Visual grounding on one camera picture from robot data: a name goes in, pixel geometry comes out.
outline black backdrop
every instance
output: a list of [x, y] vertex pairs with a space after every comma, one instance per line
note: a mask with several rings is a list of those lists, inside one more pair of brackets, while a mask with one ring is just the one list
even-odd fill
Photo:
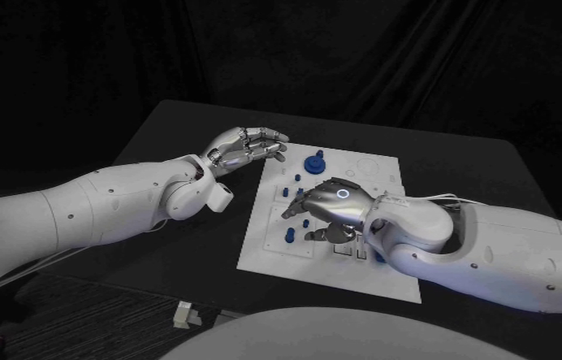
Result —
[[509, 139], [562, 207], [557, 0], [2, 1], [0, 194], [110, 165], [175, 98]]

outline dark table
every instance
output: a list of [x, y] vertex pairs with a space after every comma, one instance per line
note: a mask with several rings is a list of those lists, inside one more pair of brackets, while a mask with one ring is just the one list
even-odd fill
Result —
[[[398, 157], [410, 196], [457, 193], [492, 205], [554, 216], [522, 157], [506, 141], [189, 102], [159, 104], [116, 165], [199, 154], [212, 138], [234, 126], [267, 126], [296, 143]], [[186, 221], [170, 221], [159, 232], [91, 248], [44, 272], [247, 314], [294, 306], [374, 310], [434, 323], [526, 357], [552, 358], [562, 331], [558, 315], [511, 309], [423, 280], [423, 304], [417, 305], [237, 270], [263, 166], [263, 162], [253, 163], [222, 177], [235, 195], [224, 213], [204, 208]]]

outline robotic hand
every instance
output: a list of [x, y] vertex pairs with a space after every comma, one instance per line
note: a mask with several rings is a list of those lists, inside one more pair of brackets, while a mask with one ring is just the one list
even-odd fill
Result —
[[289, 140], [270, 128], [232, 128], [201, 157], [107, 167], [55, 188], [0, 197], [0, 276], [45, 256], [188, 219], [205, 205], [222, 212], [234, 194], [217, 178], [255, 159], [284, 161]]
[[[362, 233], [405, 275], [516, 309], [562, 313], [562, 222], [508, 207], [464, 203], [454, 209], [430, 200], [388, 193], [374, 198], [333, 178], [297, 196], [283, 217], [309, 211], [329, 223], [307, 241], [339, 244]], [[453, 232], [462, 246], [443, 254]]]

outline white panel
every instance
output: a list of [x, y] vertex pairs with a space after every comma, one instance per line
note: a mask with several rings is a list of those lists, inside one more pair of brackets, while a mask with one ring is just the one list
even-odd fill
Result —
[[[325, 228], [328, 223], [312, 220], [310, 214], [287, 220], [280, 217], [299, 188], [306, 191], [332, 177], [358, 183], [374, 197], [385, 190], [405, 194], [398, 158], [291, 143], [287, 146], [284, 163], [266, 160], [238, 269], [421, 303], [417, 278], [377, 261], [371, 246], [361, 244], [362, 237], [359, 241], [336, 246], [346, 248], [346, 254], [338, 254], [335, 245], [328, 242], [303, 240], [304, 233]], [[326, 171], [312, 175], [303, 164], [317, 150], [325, 152]], [[302, 175], [300, 181], [296, 181], [296, 174]], [[284, 188], [290, 188], [289, 197], [283, 196]], [[303, 228], [304, 219], [310, 220], [309, 229]], [[293, 244], [284, 241], [289, 227], [296, 229]]]

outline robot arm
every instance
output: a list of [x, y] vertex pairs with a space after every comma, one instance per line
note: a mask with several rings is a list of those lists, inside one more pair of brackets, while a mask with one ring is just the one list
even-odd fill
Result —
[[119, 242], [205, 205], [222, 212], [234, 194], [217, 178], [276, 158], [290, 139], [270, 128], [232, 128], [202, 156], [107, 167], [44, 191], [0, 197], [0, 276], [74, 248]]
[[[562, 313], [562, 222], [506, 207], [463, 204], [446, 210], [428, 200], [369, 197], [333, 178], [290, 204], [284, 218], [309, 211], [330, 223], [310, 241], [349, 242], [361, 232], [405, 275], [522, 310]], [[443, 247], [459, 233], [462, 246]]]

